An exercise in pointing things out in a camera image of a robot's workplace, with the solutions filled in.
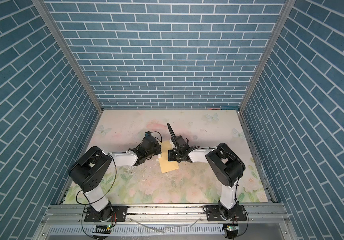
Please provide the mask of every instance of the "brick wall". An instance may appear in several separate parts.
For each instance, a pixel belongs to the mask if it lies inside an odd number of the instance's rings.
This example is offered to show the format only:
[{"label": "brick wall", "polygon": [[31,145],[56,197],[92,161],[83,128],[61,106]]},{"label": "brick wall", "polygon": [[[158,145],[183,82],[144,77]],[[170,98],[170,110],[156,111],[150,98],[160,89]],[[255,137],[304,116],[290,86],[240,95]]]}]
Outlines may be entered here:
[{"label": "brick wall", "polygon": [[344,239],[344,0],[297,0],[245,109],[302,239]]},{"label": "brick wall", "polygon": [[33,236],[96,116],[32,2],[0,1],[0,239]]},{"label": "brick wall", "polygon": [[284,0],[45,2],[104,108],[234,109]]}]

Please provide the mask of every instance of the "floral tabletop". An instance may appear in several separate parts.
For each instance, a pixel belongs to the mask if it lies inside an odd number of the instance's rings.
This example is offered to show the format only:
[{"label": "floral tabletop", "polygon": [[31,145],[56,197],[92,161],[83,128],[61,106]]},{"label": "floral tabletop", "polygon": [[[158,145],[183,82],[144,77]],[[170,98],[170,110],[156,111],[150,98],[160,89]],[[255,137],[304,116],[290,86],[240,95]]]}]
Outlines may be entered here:
[{"label": "floral tabletop", "polygon": [[[169,141],[167,122],[176,135],[189,139],[190,146],[215,147],[225,142],[246,165],[237,188],[238,200],[267,202],[234,110],[106,110],[88,147],[126,151],[137,146],[146,131],[158,131],[163,141]],[[114,176],[111,164],[102,179],[104,192],[112,185]],[[76,204],[79,190],[73,182],[63,204]],[[179,169],[161,173],[157,156],[136,167],[118,167],[115,184],[107,194],[113,204],[217,203],[220,195],[221,183],[208,164],[180,162]],[[87,203],[82,194],[78,198],[79,202]]]}]

